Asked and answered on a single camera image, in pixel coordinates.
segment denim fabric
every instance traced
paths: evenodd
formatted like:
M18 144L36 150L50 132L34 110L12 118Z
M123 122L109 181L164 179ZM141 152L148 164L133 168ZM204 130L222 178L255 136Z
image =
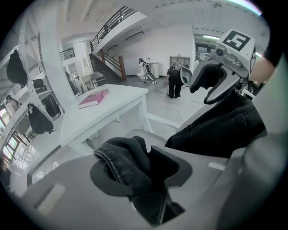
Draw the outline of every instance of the denim fabric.
M258 136L266 135L252 101L232 93L192 124L169 138L166 147L195 154L230 157Z
M135 195L146 194L152 189L151 164L143 138L115 137L94 154L105 161L114 179L131 186Z

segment pink book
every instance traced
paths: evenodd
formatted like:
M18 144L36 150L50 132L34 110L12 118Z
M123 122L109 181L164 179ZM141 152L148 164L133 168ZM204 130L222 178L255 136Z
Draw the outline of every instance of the pink book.
M103 98L108 93L108 89L102 89L97 92L91 93L88 97L86 97L80 104L79 108L85 108L89 106L94 106L100 104L100 102L103 100Z

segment staircase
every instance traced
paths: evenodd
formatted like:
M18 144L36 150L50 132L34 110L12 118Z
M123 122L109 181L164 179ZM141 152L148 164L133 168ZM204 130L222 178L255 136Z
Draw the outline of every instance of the staircase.
M100 72L105 78L105 80L98 82L98 86L104 84L118 84L122 82L121 77L112 69L110 69L107 65L105 65L99 58L97 58L93 54L89 54L89 56L92 63L93 71Z

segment black backpack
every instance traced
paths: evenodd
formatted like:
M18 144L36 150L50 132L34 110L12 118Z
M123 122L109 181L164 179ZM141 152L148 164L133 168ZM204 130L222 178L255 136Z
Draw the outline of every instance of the black backpack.
M31 124L31 128L33 132L37 134L43 134L45 132L52 133L53 131L53 124L49 121L45 115L33 104L28 104L28 114L29 114L29 121ZM32 113L29 111L29 106L32 106Z
M22 62L18 55L17 50L14 50L14 53L10 55L10 60L7 65L7 77L8 79L16 84L26 85L28 78L27 74L23 68Z

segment robotic arm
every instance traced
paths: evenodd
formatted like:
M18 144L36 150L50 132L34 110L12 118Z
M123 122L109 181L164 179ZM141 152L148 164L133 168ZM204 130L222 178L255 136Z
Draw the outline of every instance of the robotic arm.
M230 29L218 41L211 58L200 62L190 79L190 92L213 87L204 99L214 104L247 84L256 60L255 39Z

